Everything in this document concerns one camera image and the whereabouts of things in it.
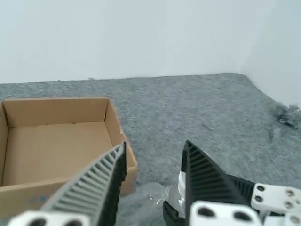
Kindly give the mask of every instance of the white mounting plate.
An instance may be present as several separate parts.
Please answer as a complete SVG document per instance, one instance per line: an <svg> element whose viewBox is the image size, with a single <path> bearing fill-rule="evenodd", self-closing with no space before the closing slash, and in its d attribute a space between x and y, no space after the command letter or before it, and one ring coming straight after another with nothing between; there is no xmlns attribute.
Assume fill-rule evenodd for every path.
<svg viewBox="0 0 301 226"><path fill-rule="evenodd" d="M190 207L190 226L262 226L257 213L244 205L197 201Z"/></svg>
<svg viewBox="0 0 301 226"><path fill-rule="evenodd" d="M260 212L272 211L286 214L295 208L300 208L301 190L266 184L255 184L251 206Z"/></svg>
<svg viewBox="0 0 301 226"><path fill-rule="evenodd" d="M79 221L81 226L90 226L89 217L82 214L31 210L12 218L8 226L28 226L38 219L46 221L47 226L64 226L71 221Z"/></svg>

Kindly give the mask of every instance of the floor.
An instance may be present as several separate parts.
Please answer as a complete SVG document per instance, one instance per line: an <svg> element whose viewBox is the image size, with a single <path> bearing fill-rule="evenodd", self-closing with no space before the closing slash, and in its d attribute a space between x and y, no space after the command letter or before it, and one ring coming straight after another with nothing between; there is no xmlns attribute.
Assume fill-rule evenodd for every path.
<svg viewBox="0 0 301 226"><path fill-rule="evenodd" d="M137 185L177 180L186 139L225 172L301 188L301 136L241 74L2 84L0 99L108 96L139 164ZM271 139L274 128L280 137Z"/></svg>

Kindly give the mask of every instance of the cardboard box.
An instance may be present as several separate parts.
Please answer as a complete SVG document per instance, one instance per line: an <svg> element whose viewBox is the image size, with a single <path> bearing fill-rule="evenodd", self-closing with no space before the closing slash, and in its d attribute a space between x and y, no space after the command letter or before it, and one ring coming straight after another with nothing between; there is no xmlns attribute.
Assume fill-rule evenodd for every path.
<svg viewBox="0 0 301 226"><path fill-rule="evenodd" d="M9 99L0 106L0 218L35 210L70 177L127 137L108 98ZM127 142L127 178L138 170Z"/></svg>

